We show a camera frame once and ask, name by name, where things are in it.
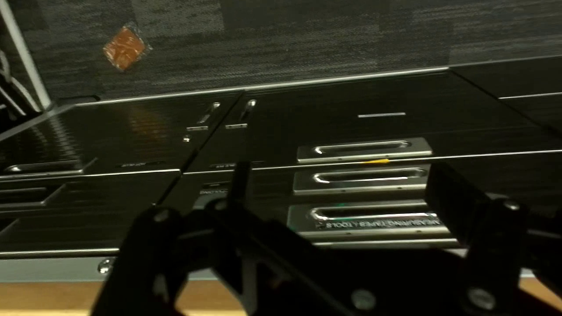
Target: orange object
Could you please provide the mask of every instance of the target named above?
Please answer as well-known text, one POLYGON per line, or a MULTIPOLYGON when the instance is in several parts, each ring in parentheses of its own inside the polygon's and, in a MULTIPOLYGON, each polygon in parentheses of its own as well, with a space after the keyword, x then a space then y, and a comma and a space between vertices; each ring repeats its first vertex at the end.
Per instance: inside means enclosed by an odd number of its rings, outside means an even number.
POLYGON ((152 46, 139 38, 132 27, 124 27, 106 46, 104 53, 111 66, 125 73, 138 64, 145 55, 152 52, 152 46))

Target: orange sticker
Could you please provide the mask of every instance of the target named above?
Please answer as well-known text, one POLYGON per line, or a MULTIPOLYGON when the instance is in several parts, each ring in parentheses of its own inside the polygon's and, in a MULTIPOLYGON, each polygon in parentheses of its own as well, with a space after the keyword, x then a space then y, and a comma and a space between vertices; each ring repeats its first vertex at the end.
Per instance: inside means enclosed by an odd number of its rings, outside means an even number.
POLYGON ((111 66, 125 73, 136 66, 145 55, 152 52, 152 46, 139 38, 132 27, 124 27, 106 46, 104 53, 111 66))

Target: dark background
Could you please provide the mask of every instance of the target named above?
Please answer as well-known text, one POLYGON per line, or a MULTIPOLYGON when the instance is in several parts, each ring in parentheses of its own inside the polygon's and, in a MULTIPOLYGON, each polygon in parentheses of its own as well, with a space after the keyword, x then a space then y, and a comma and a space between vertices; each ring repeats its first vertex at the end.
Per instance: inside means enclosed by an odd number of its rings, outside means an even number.
POLYGON ((561 0, 13 0, 59 103, 562 55, 561 0), (153 53, 103 55, 136 22, 153 53))

